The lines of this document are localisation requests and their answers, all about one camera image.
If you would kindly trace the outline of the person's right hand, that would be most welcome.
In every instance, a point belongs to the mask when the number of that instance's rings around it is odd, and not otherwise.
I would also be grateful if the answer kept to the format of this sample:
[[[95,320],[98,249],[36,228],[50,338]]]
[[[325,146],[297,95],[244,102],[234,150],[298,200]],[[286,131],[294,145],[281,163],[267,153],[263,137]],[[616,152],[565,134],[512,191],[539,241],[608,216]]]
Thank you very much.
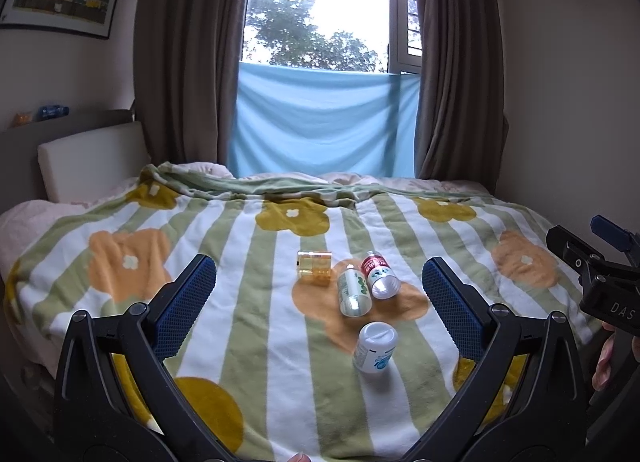
[[[602,329],[608,332],[610,335],[604,342],[600,356],[597,362],[596,370],[594,370],[592,376],[592,387],[596,392],[601,392],[604,390],[608,381],[611,378],[611,359],[614,352],[614,343],[615,343],[615,328],[611,326],[609,323],[602,323]]]

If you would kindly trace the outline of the person's left hand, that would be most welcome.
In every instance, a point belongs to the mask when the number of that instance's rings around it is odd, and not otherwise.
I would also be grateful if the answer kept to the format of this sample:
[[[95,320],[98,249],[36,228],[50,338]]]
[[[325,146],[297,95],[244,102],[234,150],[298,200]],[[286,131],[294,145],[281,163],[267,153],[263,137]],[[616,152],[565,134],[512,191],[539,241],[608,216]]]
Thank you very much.
[[[305,453],[299,452],[294,454],[288,462],[311,462],[311,458]]]

